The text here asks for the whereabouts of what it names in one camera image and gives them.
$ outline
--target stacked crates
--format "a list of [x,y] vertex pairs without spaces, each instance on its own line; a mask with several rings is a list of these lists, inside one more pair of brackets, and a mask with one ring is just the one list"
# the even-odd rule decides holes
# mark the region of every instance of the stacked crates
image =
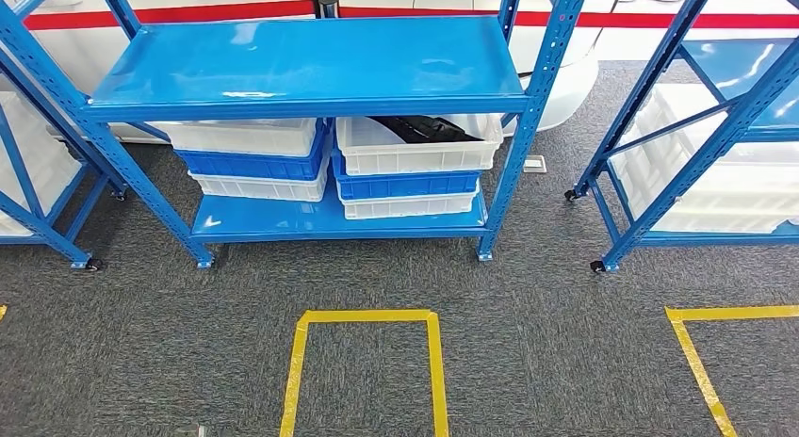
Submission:
[[203,194],[322,200],[333,142],[322,119],[161,124]]
[[[702,85],[658,84],[620,145],[717,105]],[[726,118],[716,114],[611,158],[639,217]],[[799,142],[739,143],[720,157],[652,228],[767,234],[799,221]]]
[[444,116],[477,141],[405,143],[368,118],[339,118],[332,163],[346,219],[471,211],[502,142],[496,115]]
[[[80,171],[81,164],[72,157],[67,146],[48,132],[42,116],[28,110],[16,93],[0,91],[0,106],[8,121],[25,169],[47,215],[64,193],[64,189]],[[9,198],[30,210],[16,172],[4,144],[0,143],[0,190]],[[0,212],[0,236],[30,236],[26,229],[7,214]]]

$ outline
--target top shelf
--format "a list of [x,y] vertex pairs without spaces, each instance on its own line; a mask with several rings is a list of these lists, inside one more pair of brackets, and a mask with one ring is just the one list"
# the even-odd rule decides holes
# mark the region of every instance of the top shelf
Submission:
[[145,25],[85,110],[101,121],[520,112],[496,16]]
[[[793,39],[691,40],[681,55],[720,102],[749,91]],[[788,88],[755,120],[747,141],[775,137],[796,140],[799,129],[799,82]]]

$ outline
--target bottom shelf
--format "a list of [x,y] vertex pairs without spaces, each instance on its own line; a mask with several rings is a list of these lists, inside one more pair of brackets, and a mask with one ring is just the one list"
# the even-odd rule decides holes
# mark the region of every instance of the bottom shelf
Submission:
[[481,192],[468,213],[347,220],[331,179],[321,202],[203,196],[192,238],[210,243],[480,236],[487,217]]
[[759,244],[797,244],[799,225],[785,222],[773,232],[763,235],[743,233],[679,233],[649,232],[639,245],[649,247],[700,246],[700,245],[759,245]]

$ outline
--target white vehicle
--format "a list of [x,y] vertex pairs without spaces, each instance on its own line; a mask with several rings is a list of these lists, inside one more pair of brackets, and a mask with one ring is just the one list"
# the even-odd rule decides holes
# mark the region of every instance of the white vehicle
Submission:
[[[17,0],[6,0],[9,4]],[[181,10],[202,11],[197,6],[229,6],[236,17],[235,4],[251,2],[298,1],[298,0],[129,0],[134,9],[181,8]],[[618,0],[586,0],[583,11],[612,12]],[[356,8],[430,8],[459,10],[496,10],[500,0],[340,0],[341,6]],[[520,11],[549,11],[550,0],[521,0]],[[77,13],[107,11],[104,0],[46,0],[34,14]],[[118,27],[91,27],[79,29],[48,29],[35,32],[44,48],[70,76],[74,83],[90,94],[107,73],[114,61],[122,53],[128,40]],[[522,77],[524,86],[529,82],[525,75],[535,63],[545,29],[540,26],[518,25],[511,39],[511,54]],[[563,59],[555,85],[546,104],[539,130],[555,127],[574,114],[594,86],[598,73],[598,63],[594,44],[601,29],[578,28]],[[505,128],[506,134],[513,133],[514,123]],[[127,125],[115,127],[118,135],[126,141],[153,142],[155,139],[144,136]]]

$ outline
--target blue plastic crate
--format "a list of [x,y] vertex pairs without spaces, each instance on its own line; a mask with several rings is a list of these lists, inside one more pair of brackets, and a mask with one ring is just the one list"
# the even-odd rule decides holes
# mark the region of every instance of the blue plastic crate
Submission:
[[175,150],[175,153],[183,158],[188,170],[195,174],[313,181],[319,174],[324,139],[319,119],[311,153],[305,157],[191,150]]
[[348,175],[344,156],[333,148],[330,162],[344,200],[382,199],[417,195],[461,194],[477,190],[480,170],[401,173],[394,175]]

